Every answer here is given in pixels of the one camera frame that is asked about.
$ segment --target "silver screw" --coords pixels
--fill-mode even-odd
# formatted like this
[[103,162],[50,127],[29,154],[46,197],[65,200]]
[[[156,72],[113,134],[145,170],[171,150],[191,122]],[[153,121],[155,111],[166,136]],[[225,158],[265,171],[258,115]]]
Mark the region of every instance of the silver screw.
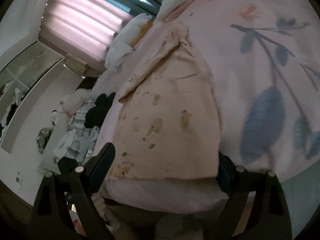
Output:
[[244,166],[237,166],[236,170],[239,172],[244,172],[245,168],[244,168]]
[[48,172],[45,174],[45,176],[46,176],[47,178],[50,178],[50,177],[52,176],[52,171],[48,171]]
[[78,167],[76,167],[76,172],[82,172],[84,170],[84,167],[82,167],[82,166],[78,166]]
[[274,177],[276,174],[275,174],[274,171],[268,171],[268,175],[269,175],[270,177]]

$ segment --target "pink curtain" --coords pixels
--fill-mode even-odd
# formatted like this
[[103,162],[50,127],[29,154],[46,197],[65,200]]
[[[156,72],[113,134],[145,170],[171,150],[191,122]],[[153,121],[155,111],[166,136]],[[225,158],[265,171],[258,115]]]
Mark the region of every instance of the pink curtain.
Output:
[[110,43],[131,19],[105,0],[48,0],[39,38],[103,72]]

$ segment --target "peach garment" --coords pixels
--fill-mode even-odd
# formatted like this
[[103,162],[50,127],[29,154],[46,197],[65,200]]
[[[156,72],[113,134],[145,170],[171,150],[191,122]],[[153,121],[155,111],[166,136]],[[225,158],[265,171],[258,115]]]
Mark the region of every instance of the peach garment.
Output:
[[119,92],[111,179],[216,177],[220,128],[211,74],[176,23]]

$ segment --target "white wall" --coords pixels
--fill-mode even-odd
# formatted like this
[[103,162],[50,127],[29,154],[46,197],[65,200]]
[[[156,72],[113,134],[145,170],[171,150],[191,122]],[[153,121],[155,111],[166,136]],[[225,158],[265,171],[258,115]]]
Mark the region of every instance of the white wall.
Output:
[[[22,125],[11,154],[0,148],[0,179],[19,197],[33,205],[43,175],[36,171],[42,155],[36,137],[43,127],[51,127],[51,112],[64,96],[73,94],[81,82],[74,73],[65,69],[49,85],[32,108]],[[18,171],[22,174],[20,189],[15,182]]]
[[38,40],[48,0],[14,0],[0,22],[0,70]]

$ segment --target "leaf print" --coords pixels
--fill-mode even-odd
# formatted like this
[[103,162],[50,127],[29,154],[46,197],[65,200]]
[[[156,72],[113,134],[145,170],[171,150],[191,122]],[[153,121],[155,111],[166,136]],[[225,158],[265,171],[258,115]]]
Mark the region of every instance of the leaf print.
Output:
[[294,124],[293,146],[296,149],[306,150],[311,128],[306,116],[302,115]]
[[288,57],[288,50],[284,46],[278,45],[276,48],[276,58],[281,66],[285,66],[287,64]]
[[287,21],[284,18],[279,17],[276,21],[276,26],[279,29],[285,29],[287,27]]
[[292,19],[288,20],[287,24],[289,27],[294,26],[296,24],[296,19],[292,18]]
[[252,50],[253,41],[254,41],[253,34],[250,32],[246,33],[241,40],[240,52],[248,53],[250,50]]
[[244,164],[260,158],[277,141],[284,124],[284,103],[276,86],[265,89],[255,100],[241,138]]
[[306,159],[310,160],[320,152],[320,131],[311,135],[311,147],[306,155]]
[[279,30],[278,33],[282,34],[282,35],[287,35],[287,36],[291,36],[290,33],[288,32],[285,32],[285,31],[282,31],[282,30]]

